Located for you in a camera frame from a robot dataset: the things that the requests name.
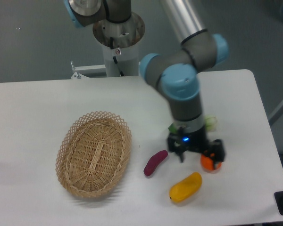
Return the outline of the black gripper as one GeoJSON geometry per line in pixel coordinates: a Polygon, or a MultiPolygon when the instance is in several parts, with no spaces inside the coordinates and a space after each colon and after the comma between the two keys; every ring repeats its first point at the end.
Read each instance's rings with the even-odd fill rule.
{"type": "Polygon", "coordinates": [[[179,157],[180,162],[184,162],[184,152],[191,151],[203,153],[214,163],[225,161],[225,149],[223,141],[216,139],[208,141],[205,126],[194,132],[186,132],[183,127],[177,130],[174,144],[174,152],[179,157]]]}

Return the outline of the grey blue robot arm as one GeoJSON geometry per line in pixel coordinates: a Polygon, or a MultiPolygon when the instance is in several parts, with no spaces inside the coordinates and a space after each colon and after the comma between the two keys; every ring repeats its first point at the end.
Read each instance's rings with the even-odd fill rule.
{"type": "Polygon", "coordinates": [[[185,151],[197,152],[203,168],[220,168],[225,150],[221,140],[207,139],[197,75],[225,61],[229,50],[224,37],[208,32],[193,3],[161,1],[180,49],[169,56],[148,54],[141,60],[136,47],[145,24],[129,0],[66,0],[64,4],[75,26],[93,26],[108,77],[140,75],[168,101],[174,119],[167,138],[169,151],[180,158],[185,151]]]}

